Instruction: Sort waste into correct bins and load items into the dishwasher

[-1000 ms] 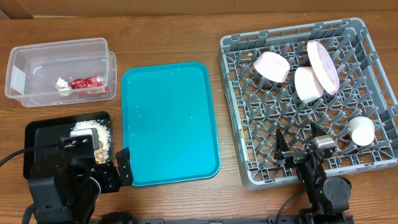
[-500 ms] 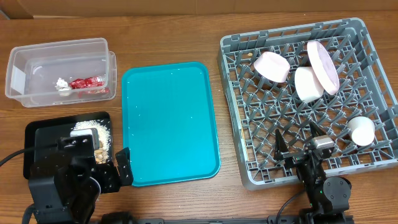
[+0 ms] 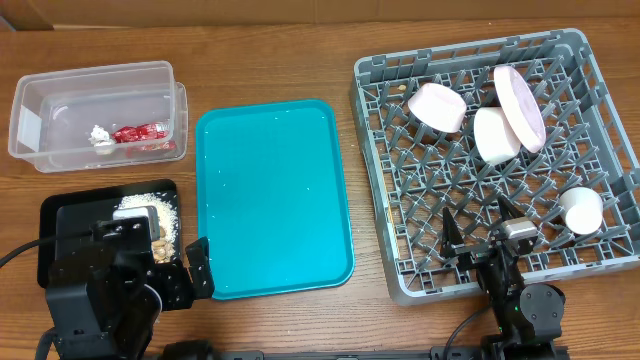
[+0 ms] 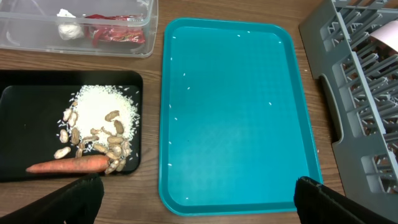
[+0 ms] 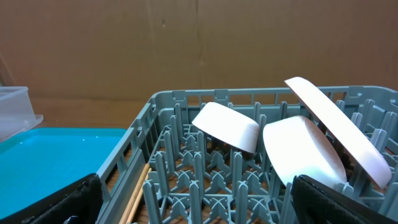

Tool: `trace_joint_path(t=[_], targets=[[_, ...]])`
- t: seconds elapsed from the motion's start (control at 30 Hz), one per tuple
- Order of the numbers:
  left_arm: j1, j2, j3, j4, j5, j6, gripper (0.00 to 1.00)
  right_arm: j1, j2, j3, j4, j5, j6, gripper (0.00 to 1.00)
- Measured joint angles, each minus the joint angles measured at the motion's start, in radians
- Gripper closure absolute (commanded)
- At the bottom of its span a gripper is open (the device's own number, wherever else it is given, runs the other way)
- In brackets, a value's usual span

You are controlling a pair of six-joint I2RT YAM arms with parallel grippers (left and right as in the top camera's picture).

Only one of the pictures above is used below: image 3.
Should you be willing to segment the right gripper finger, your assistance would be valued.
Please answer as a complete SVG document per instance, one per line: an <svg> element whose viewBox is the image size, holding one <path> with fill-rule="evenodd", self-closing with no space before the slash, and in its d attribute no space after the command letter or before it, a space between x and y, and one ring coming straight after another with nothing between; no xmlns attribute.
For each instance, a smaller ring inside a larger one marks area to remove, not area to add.
<svg viewBox="0 0 640 360"><path fill-rule="evenodd" d="M524 213L513 205L504 195L499 195L497 202L500 216L503 221L513 220L524 216Z"/></svg>
<svg viewBox="0 0 640 360"><path fill-rule="evenodd" d="M447 207L443 209L442 217L441 249L452 250L455 247L462 246L464 244L463 237L457 227L457 222Z"/></svg>

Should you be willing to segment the white bowl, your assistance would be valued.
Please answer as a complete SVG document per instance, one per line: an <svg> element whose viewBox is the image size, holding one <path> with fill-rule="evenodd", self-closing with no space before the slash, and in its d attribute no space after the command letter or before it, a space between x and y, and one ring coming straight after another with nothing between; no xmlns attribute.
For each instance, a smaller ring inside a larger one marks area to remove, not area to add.
<svg viewBox="0 0 640 360"><path fill-rule="evenodd" d="M485 163L496 166L518 155L521 143L501 107L479 108L473 126L476 148Z"/></svg>

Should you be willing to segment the white paper cup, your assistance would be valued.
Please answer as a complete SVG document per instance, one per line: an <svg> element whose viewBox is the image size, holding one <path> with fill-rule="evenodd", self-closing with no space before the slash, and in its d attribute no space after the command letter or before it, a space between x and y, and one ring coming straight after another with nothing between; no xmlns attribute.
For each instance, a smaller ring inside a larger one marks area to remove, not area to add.
<svg viewBox="0 0 640 360"><path fill-rule="evenodd" d="M603 222L603 201L600 195L586 187L574 187L559 198L562 218L574 233L588 235L596 232Z"/></svg>

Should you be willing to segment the pink plate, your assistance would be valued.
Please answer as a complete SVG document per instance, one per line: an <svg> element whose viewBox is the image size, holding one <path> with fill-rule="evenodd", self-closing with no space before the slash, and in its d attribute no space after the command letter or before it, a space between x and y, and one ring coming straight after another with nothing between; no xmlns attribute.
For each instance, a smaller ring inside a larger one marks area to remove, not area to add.
<svg viewBox="0 0 640 360"><path fill-rule="evenodd" d="M493 75L499 102L513 132L529 152L539 152L546 142L546 129L528 83L508 65L496 66Z"/></svg>

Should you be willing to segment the pink bowl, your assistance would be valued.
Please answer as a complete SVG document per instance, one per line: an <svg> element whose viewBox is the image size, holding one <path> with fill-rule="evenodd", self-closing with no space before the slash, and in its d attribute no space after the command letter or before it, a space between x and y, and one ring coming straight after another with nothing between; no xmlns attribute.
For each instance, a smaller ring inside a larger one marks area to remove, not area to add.
<svg viewBox="0 0 640 360"><path fill-rule="evenodd" d="M461 128L467 105L450 88L426 83L408 100L408 108L417 120L432 129L455 133Z"/></svg>

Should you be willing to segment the red snack wrapper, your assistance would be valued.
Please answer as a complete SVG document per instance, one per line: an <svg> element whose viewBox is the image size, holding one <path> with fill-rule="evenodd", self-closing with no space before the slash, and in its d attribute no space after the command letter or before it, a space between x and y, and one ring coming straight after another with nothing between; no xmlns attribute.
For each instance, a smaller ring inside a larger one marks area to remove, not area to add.
<svg viewBox="0 0 640 360"><path fill-rule="evenodd" d="M143 146L136 146L130 150L155 152L155 151L172 151L176 148L173 140L165 141L169 135L169 124L167 122L152 122L138 126L125 126L111 134L111 137L117 143L141 142L148 140L160 140L160 143L154 143Z"/></svg>

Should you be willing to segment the white tissue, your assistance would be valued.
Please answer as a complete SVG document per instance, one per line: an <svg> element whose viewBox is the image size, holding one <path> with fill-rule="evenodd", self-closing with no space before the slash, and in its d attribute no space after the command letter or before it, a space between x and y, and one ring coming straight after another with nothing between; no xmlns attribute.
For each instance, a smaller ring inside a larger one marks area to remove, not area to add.
<svg viewBox="0 0 640 360"><path fill-rule="evenodd" d="M98 155L110 155L115 149L116 140L102 127L95 125L90 133L89 142Z"/></svg>

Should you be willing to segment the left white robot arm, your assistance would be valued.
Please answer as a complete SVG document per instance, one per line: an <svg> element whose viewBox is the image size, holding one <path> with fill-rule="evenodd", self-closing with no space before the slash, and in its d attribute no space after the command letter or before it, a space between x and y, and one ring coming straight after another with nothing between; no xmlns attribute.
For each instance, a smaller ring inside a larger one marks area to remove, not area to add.
<svg viewBox="0 0 640 360"><path fill-rule="evenodd" d="M214 282L202 237L186 261L155 261L145 217L99 221L89 242L55 260L46 302L53 327L40 338L36 358L51 349L62 359L141 359L162 312L209 299Z"/></svg>

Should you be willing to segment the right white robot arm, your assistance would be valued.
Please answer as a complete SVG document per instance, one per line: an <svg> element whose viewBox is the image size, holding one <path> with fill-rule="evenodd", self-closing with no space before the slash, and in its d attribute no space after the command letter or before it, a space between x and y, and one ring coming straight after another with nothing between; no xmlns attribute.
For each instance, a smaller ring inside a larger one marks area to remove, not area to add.
<svg viewBox="0 0 640 360"><path fill-rule="evenodd" d="M519 259L538 242L535 224L506 197L497 199L501 220L490 239L467 245L450 210L442 212L440 255L455 259L459 271L473 270L487 296L488 305L465 319L449 336L442 359L562 360L566 347L554 340L562 335L566 297L556 286L527 285ZM455 347L457 335L482 313L491 310L499 333L484 336L476 347Z"/></svg>

